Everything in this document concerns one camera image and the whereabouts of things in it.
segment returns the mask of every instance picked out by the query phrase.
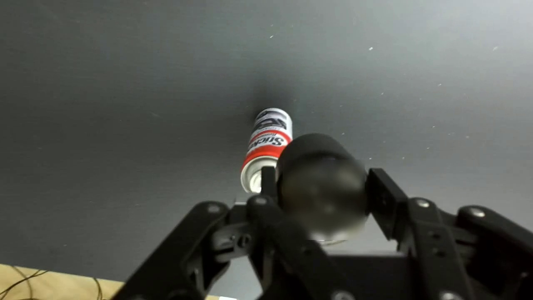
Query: gray surface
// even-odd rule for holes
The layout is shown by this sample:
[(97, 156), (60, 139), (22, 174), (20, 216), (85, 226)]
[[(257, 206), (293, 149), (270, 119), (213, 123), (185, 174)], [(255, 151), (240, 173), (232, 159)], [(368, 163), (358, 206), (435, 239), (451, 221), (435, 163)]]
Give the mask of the gray surface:
[[(0, 261), (127, 278), (193, 203), (243, 196), (270, 104), (410, 194), (533, 229), (531, 8), (0, 1)], [(370, 221), (332, 251), (388, 248)], [(248, 274), (217, 291), (252, 298)]]

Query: spray can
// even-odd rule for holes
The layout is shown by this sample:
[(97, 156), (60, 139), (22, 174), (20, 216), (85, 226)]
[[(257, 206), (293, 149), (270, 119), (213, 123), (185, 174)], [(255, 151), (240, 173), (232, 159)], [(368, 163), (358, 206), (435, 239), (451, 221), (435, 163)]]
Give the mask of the spray can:
[(248, 151), (240, 169), (247, 193), (262, 191), (262, 168), (277, 166), (283, 148), (293, 139), (293, 121), (285, 109), (262, 109), (253, 123)]

